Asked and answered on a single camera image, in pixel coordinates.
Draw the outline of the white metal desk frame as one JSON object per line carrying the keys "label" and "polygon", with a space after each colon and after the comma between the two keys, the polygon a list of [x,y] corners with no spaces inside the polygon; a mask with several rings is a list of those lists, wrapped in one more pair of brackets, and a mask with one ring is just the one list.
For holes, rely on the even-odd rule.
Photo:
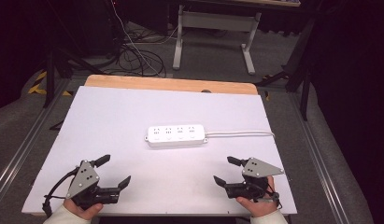
{"label": "white metal desk frame", "polygon": [[186,11],[183,5],[180,5],[178,7],[177,43],[175,46],[175,54],[172,67],[175,70],[180,69],[183,44],[182,29],[184,27],[248,32],[249,39],[246,43],[243,43],[240,48],[244,57],[248,74],[251,76],[254,75],[255,67],[249,51],[256,35],[261,16],[262,14],[259,12],[257,12],[253,17],[190,12]]}

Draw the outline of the person's left hand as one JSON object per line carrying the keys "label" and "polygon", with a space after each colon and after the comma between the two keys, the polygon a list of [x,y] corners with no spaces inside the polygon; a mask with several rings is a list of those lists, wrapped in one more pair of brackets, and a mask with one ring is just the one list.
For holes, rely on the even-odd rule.
{"label": "person's left hand", "polygon": [[91,220],[93,217],[97,216],[99,212],[104,208],[101,203],[97,203],[88,209],[83,210],[82,208],[76,206],[76,204],[70,199],[65,199],[63,206],[72,214],[85,220]]}

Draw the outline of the person's right hand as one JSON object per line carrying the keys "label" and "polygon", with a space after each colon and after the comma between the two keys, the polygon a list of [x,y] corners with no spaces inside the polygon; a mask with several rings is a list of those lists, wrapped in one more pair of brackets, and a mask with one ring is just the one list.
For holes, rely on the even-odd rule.
{"label": "person's right hand", "polygon": [[263,217],[277,211],[277,202],[271,199],[271,193],[275,191],[274,178],[267,177],[267,189],[261,202],[254,202],[243,197],[237,197],[235,200],[246,208],[253,217]]}

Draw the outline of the white foam board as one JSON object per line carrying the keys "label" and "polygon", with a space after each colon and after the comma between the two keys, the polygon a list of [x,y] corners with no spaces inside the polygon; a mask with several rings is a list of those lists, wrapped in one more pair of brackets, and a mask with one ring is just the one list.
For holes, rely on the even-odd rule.
{"label": "white foam board", "polygon": [[[182,124],[203,125],[207,142],[150,147],[145,141],[151,126]],[[81,161],[108,154],[97,170],[100,187],[115,187],[127,176],[131,183],[103,209],[105,216],[244,216],[247,210],[213,176],[241,182],[228,156],[281,166],[276,137],[258,95],[81,87],[22,211],[42,214],[50,190],[50,204],[58,208],[69,187],[58,180]]]}

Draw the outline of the black tripod stand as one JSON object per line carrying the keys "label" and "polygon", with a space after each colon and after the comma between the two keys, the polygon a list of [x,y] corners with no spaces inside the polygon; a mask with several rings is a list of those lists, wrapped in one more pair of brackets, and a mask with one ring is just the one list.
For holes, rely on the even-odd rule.
{"label": "black tripod stand", "polygon": [[55,72],[58,72],[61,78],[71,78],[73,71],[70,61],[80,65],[82,68],[92,72],[93,74],[102,74],[102,71],[93,65],[87,63],[69,50],[62,48],[52,48],[47,54],[47,79],[46,79],[46,100],[43,105],[47,108],[54,100],[55,96]]}

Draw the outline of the white power strip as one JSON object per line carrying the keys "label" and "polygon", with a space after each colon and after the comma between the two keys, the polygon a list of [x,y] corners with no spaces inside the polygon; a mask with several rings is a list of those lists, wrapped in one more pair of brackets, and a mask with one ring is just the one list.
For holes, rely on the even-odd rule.
{"label": "white power strip", "polygon": [[200,124],[151,126],[145,141],[150,147],[195,146],[207,142],[205,128]]}

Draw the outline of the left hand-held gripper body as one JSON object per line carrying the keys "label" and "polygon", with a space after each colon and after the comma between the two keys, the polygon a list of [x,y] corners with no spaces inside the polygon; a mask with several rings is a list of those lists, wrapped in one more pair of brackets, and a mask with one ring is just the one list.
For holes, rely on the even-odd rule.
{"label": "left hand-held gripper body", "polygon": [[118,187],[100,188],[98,186],[100,176],[94,168],[92,161],[82,161],[65,196],[83,210],[97,203],[117,203],[120,197],[121,190]]}

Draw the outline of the metal floor rail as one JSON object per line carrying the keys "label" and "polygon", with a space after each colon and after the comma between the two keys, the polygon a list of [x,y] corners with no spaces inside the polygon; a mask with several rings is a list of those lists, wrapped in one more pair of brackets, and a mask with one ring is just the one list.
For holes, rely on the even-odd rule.
{"label": "metal floor rail", "polygon": [[346,215],[343,204],[338,197],[334,182],[331,179],[324,160],[320,154],[320,149],[317,145],[317,142],[313,136],[313,133],[311,132],[308,122],[304,120],[302,113],[300,112],[298,97],[295,93],[291,93],[289,98],[292,102],[292,106],[297,115],[297,118],[302,126],[303,133],[308,144],[310,158],[314,164],[322,189],[331,207],[336,224],[349,224],[348,216]]}
{"label": "metal floor rail", "polygon": [[14,156],[11,158],[10,162],[4,168],[4,170],[0,174],[0,202],[4,198],[7,193],[8,188],[13,182],[15,176],[19,172],[22,167],[22,164],[26,160],[29,152],[31,151],[40,131],[41,127],[47,120],[50,112],[54,108],[55,104],[60,99],[60,96],[65,91],[67,85],[69,83],[69,79],[61,79],[58,81],[58,86],[54,88],[54,96],[50,103],[43,107],[40,111],[36,120],[34,121],[32,127],[29,129],[25,138],[22,140],[20,146],[17,148]]}

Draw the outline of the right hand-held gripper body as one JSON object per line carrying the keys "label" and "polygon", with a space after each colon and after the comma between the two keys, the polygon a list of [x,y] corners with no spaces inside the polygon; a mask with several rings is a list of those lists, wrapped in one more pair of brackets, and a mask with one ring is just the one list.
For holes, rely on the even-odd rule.
{"label": "right hand-held gripper body", "polygon": [[[229,198],[244,197],[249,200],[262,200],[267,189],[267,177],[283,175],[284,170],[265,161],[256,158],[247,159],[248,163],[242,166],[241,175],[244,181],[241,183],[227,184],[224,189]],[[272,200],[278,200],[277,192],[271,193]]]}

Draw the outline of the black metal stand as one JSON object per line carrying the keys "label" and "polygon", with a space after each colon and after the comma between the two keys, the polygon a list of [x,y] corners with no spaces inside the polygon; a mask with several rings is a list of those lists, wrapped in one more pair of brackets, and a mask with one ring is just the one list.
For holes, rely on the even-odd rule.
{"label": "black metal stand", "polygon": [[283,70],[272,77],[264,78],[262,81],[256,83],[257,87],[264,87],[280,80],[281,78],[288,77],[288,82],[285,85],[285,90],[287,92],[296,92],[299,86],[302,86],[302,96],[299,110],[303,120],[307,120],[307,101],[311,80],[307,65],[303,63],[303,58],[306,52],[308,40],[315,25],[315,21],[316,20],[314,18],[310,18],[308,20],[305,28],[299,36],[288,62],[283,66]]}

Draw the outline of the yellow black floor tape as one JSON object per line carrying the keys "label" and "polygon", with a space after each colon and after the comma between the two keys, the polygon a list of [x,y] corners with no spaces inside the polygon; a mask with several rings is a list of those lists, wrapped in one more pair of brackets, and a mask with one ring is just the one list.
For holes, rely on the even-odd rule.
{"label": "yellow black floor tape", "polygon": [[46,78],[47,72],[45,70],[42,70],[40,74],[36,77],[32,87],[29,89],[29,94],[41,94],[46,95],[47,91],[45,89],[41,89],[41,85],[43,83],[43,80]]}

